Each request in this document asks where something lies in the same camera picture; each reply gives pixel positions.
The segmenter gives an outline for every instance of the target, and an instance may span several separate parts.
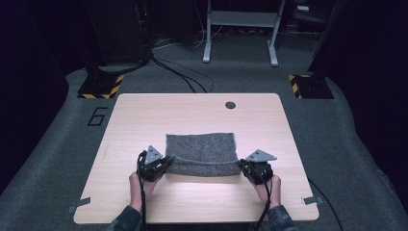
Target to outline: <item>metal bracket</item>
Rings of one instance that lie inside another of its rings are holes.
[[[267,162],[267,161],[276,161],[277,158],[273,155],[268,154],[267,152],[263,150],[257,149],[251,155],[246,157],[246,160],[248,162],[259,163],[259,162]]]
[[[323,199],[321,199],[321,197],[307,197],[307,198],[303,198],[302,197],[302,202],[305,205],[309,205],[309,204],[322,204],[323,203]]]
[[[158,150],[156,150],[152,145],[149,145],[144,164],[149,165],[151,163],[154,163],[155,161],[160,160],[162,157],[163,155]]]
[[[73,214],[75,213],[78,207],[86,205],[86,204],[90,204],[90,197],[79,200],[78,202],[76,202],[75,206],[68,207],[68,209],[66,210],[66,213]]]

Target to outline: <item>human hand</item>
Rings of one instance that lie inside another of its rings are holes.
[[[143,190],[146,201],[150,199],[156,184],[160,181],[161,178],[155,180],[154,182],[144,181]],[[137,211],[141,211],[141,189],[139,183],[139,176],[136,172],[133,172],[129,176],[130,182],[130,206],[132,206]]]
[[[267,189],[265,188],[265,185],[254,185],[254,189],[256,193],[258,194],[259,198],[261,199],[261,202],[267,203],[268,201],[268,193]],[[272,209],[276,206],[281,205],[281,179],[277,175],[273,175],[273,177],[267,181],[268,187],[272,187],[272,191],[270,194],[270,205],[269,208]]]

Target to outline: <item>cable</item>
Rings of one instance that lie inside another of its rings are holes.
[[[161,46],[162,44],[168,44],[169,41],[171,41],[172,38],[162,38],[161,40],[158,38],[155,42],[153,47],[156,46]]]
[[[265,204],[265,209],[262,212],[261,217],[259,218],[258,223],[256,224],[256,227],[255,227],[255,231],[258,231],[259,228],[262,227],[262,221],[264,220],[265,216],[268,213],[269,205],[270,205],[270,195],[272,193],[272,187],[273,186],[272,186],[272,184],[270,184],[270,189],[269,189],[268,184],[267,184],[267,182],[265,182],[264,177],[262,177],[261,173],[259,173],[259,171],[256,168],[253,168],[252,170],[255,171],[261,177],[261,179],[262,179],[262,181],[263,181],[263,183],[265,185],[265,189],[267,190],[267,195],[268,195],[268,200],[267,200],[267,203]]]
[[[140,168],[140,158],[138,158],[138,169]],[[140,195],[141,195],[141,226],[140,231],[146,230],[146,195],[144,193],[144,179],[141,180],[140,175],[138,174],[139,185],[140,185]]]
[[[308,177],[307,180],[319,191],[319,193],[324,197],[326,200],[327,204],[330,206],[330,209],[333,212],[334,217],[336,218],[337,223],[339,224],[340,230],[343,231],[343,226],[342,223],[339,220],[339,216],[337,215],[336,211],[334,210],[333,205],[330,203],[329,199],[327,199],[326,195],[321,191],[321,189]]]
[[[138,13],[138,2],[135,1],[134,4],[135,4],[135,11]],[[86,2],[83,3],[83,6],[84,6],[84,8],[89,8],[89,6],[87,5]],[[147,13],[146,13],[144,16],[145,16],[145,21],[146,21],[147,23],[149,23],[150,20],[149,20],[149,18],[148,18],[148,16],[147,16]],[[94,31],[95,31],[95,34],[97,35],[97,37],[99,38],[99,40],[103,42],[103,44],[104,44],[105,47],[107,48],[107,51],[109,51],[109,53],[112,54],[112,55],[114,56],[114,58],[115,58],[117,61],[119,61],[119,59],[115,56],[115,52],[113,52],[113,50],[111,49],[111,47],[110,47],[110,45],[108,44],[108,42],[105,41],[105,38],[104,38],[104,37],[101,35],[101,33],[99,32],[99,30],[98,30],[98,28],[97,28],[97,26],[96,26],[96,24],[95,24],[95,22],[94,22],[92,16],[90,15],[90,13],[88,13],[88,17],[89,17],[90,23],[92,24],[92,27],[93,27],[93,29],[94,29]],[[148,35],[147,35],[147,33],[146,33],[146,28],[144,28],[144,29],[143,29],[143,28],[140,28],[140,35],[142,36],[142,40],[145,40],[145,43],[148,45],[149,38],[147,38]],[[99,67],[98,67],[98,69],[100,70],[101,73],[113,74],[113,75],[115,75],[115,74],[116,74],[116,75],[122,75],[122,74],[126,74],[126,73],[129,73],[129,72],[135,71],[135,70],[137,70],[137,69],[139,69],[139,68],[141,68],[141,67],[143,67],[144,65],[147,64],[147,62],[148,62],[148,57],[150,56],[151,51],[149,50],[149,51],[147,51],[146,53],[147,53],[146,56],[143,57],[143,58],[139,61],[139,63],[136,64],[136,65],[133,66],[133,67],[129,67],[129,68],[125,68],[125,69],[121,69],[121,70],[117,70],[117,71],[101,70]]]
[[[185,44],[185,43],[182,43],[182,42],[170,43],[170,44],[162,45],[162,46],[159,46],[159,47],[155,47],[155,48],[153,48],[153,50],[162,49],[162,48],[172,46],[172,45],[183,45],[183,44]]]
[[[170,64],[175,64],[175,65],[181,66],[181,67],[183,67],[184,69],[190,70],[190,71],[192,71],[192,72],[195,72],[195,73],[197,73],[197,74],[199,74],[199,75],[202,75],[202,76],[208,78],[209,80],[211,80],[211,83],[212,83],[212,84],[211,84],[211,89],[210,89],[208,92],[212,92],[212,91],[213,91],[213,89],[214,89],[214,80],[213,80],[213,78],[211,78],[210,76],[205,75],[205,74],[203,74],[203,73],[201,73],[201,72],[198,72],[198,71],[196,71],[196,70],[190,69],[190,68],[188,68],[188,67],[185,67],[185,66],[183,66],[183,65],[181,65],[181,64],[174,63],[174,62],[172,62],[172,61],[162,60],[162,59],[158,59],[158,58],[156,58],[156,60],[159,60],[159,61],[163,61],[163,62],[167,62],[167,63],[170,63]]]
[[[229,0],[229,2],[228,2],[228,12],[229,12],[229,10],[230,10],[230,7],[231,7],[231,0]],[[222,29],[222,27],[223,26],[221,26],[221,27],[219,27],[219,29],[216,31],[216,33],[215,34],[213,34],[212,36],[211,36],[211,39],[213,38],[213,37],[215,37],[217,34],[218,34],[218,32]]]
[[[206,89],[205,89],[200,83],[198,83],[196,80],[192,79],[191,77],[186,76],[186,75],[184,75],[184,74],[182,74],[182,73],[180,73],[180,72],[178,72],[178,71],[172,69],[171,67],[169,67],[169,66],[166,65],[166,64],[163,64],[162,62],[160,62],[159,60],[157,60],[156,58],[154,58],[153,55],[150,57],[150,59],[151,59],[154,63],[156,63],[159,67],[161,67],[161,68],[163,68],[163,69],[166,69],[166,70],[168,70],[168,71],[170,71],[170,72],[172,72],[172,73],[178,75],[179,77],[181,77],[181,78],[187,83],[187,85],[189,85],[189,87],[190,87],[190,89],[192,90],[192,92],[197,93],[197,91],[196,91],[195,88],[192,86],[192,84],[189,82],[189,80],[195,82],[199,87],[202,88],[202,90],[203,90],[204,92],[207,93]]]
[[[204,26],[203,26],[203,22],[201,21],[200,13],[198,12],[196,0],[194,0],[194,5],[195,5],[195,11],[197,12],[198,20],[200,21],[201,31],[202,31],[202,35],[203,35],[203,36],[202,36],[202,38],[201,38],[201,41],[198,43],[198,45],[196,45],[196,46],[188,46],[189,48],[192,48],[192,49],[197,48],[198,46],[200,46],[200,45],[203,43],[204,38],[205,38],[205,35],[204,35]]]

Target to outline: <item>black curtain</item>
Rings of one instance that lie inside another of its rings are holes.
[[[83,68],[66,34],[61,9],[51,3],[0,3],[0,192],[30,156],[64,104],[68,91],[65,76]],[[70,3],[79,9],[72,16],[84,18],[84,33],[92,40],[80,3]]]
[[[24,0],[24,3],[64,74],[84,68],[75,49],[78,44],[71,38],[72,19],[96,63],[106,65],[83,0]]]
[[[342,89],[357,134],[408,210],[406,9],[403,0],[338,0],[310,70]]]

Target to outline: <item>wooden table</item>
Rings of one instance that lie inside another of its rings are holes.
[[[227,109],[234,102],[235,109]],[[273,93],[127,93],[115,104],[78,207],[77,223],[110,223],[130,200],[128,176],[143,149],[165,155],[166,134],[234,133],[238,158],[256,149],[277,157],[270,164],[282,179],[282,203],[294,220],[319,217],[282,103]],[[165,174],[147,203],[149,223],[252,222],[264,209],[241,174],[192,177]]]

